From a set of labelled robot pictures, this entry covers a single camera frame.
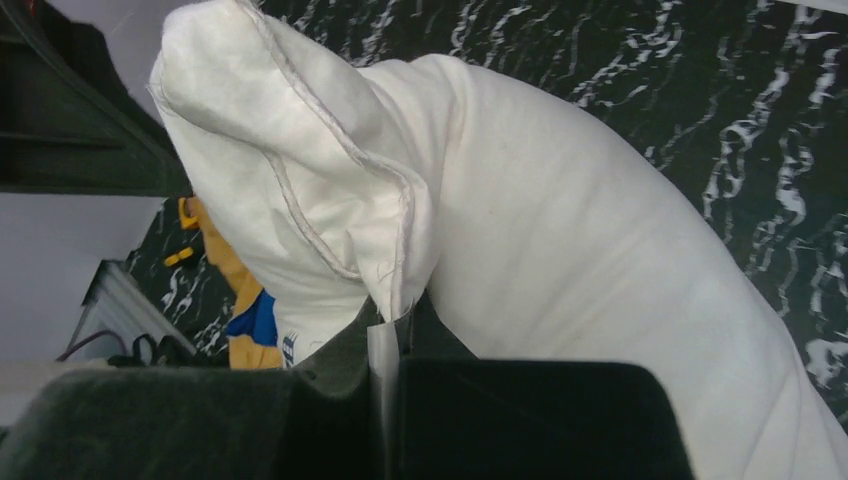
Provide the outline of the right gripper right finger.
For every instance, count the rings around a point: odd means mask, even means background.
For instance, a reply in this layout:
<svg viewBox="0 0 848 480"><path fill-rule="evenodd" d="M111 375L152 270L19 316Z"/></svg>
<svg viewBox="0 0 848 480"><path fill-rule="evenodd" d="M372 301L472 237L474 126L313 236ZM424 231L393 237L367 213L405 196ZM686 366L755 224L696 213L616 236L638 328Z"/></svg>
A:
<svg viewBox="0 0 848 480"><path fill-rule="evenodd" d="M690 479L668 396L626 363L482 360L423 297L401 338L402 479Z"/></svg>

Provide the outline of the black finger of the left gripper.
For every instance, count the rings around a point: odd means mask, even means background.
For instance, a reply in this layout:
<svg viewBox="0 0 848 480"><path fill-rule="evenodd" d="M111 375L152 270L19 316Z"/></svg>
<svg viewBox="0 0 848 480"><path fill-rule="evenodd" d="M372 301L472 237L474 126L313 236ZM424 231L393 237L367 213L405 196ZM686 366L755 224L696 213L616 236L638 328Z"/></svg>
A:
<svg viewBox="0 0 848 480"><path fill-rule="evenodd" d="M101 31L45 1L1 4L1 190L191 192L168 135L130 96Z"/></svg>

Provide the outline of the white pillow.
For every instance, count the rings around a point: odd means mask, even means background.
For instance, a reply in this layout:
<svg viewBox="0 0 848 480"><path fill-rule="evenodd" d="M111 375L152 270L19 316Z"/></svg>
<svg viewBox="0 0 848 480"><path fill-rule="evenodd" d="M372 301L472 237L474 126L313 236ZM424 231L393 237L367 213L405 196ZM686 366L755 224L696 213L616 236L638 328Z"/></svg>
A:
<svg viewBox="0 0 848 480"><path fill-rule="evenodd" d="M150 91L302 362L429 293L483 358L656 374L700 479L843 479L847 436L690 202L587 112L445 55L356 68L248 1L170 13Z"/></svg>

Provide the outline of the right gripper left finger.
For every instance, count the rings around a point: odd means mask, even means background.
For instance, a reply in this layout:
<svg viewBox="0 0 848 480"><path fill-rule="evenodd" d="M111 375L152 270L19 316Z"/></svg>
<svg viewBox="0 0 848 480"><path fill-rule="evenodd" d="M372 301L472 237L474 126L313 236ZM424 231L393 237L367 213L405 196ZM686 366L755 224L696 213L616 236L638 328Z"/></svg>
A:
<svg viewBox="0 0 848 480"><path fill-rule="evenodd" d="M1 443L5 479L368 479L372 301L291 369L79 370Z"/></svg>

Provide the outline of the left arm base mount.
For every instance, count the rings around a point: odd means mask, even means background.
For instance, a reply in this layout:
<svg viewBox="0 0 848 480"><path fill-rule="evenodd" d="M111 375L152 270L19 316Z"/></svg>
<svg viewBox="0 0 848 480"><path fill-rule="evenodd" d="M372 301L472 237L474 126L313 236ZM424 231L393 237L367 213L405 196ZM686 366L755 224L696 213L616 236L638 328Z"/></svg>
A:
<svg viewBox="0 0 848 480"><path fill-rule="evenodd" d="M110 366L118 368L143 367L197 367L228 368L227 353L207 355L203 352L192 353L175 337L166 335L157 342L149 334L137 337L132 343L130 354L114 355L107 360Z"/></svg>

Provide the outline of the yellow and blue pillowcase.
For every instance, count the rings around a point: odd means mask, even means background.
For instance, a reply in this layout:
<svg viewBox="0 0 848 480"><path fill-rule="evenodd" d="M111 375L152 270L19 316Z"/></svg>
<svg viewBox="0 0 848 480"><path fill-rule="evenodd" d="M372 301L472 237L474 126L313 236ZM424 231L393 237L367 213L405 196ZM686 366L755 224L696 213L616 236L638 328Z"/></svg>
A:
<svg viewBox="0 0 848 480"><path fill-rule="evenodd" d="M187 212L197 220L208 262L215 266L235 294L232 316L226 325L229 366L233 369L275 369L284 366L278 346L275 299L218 232L204 205L196 197L186 201Z"/></svg>

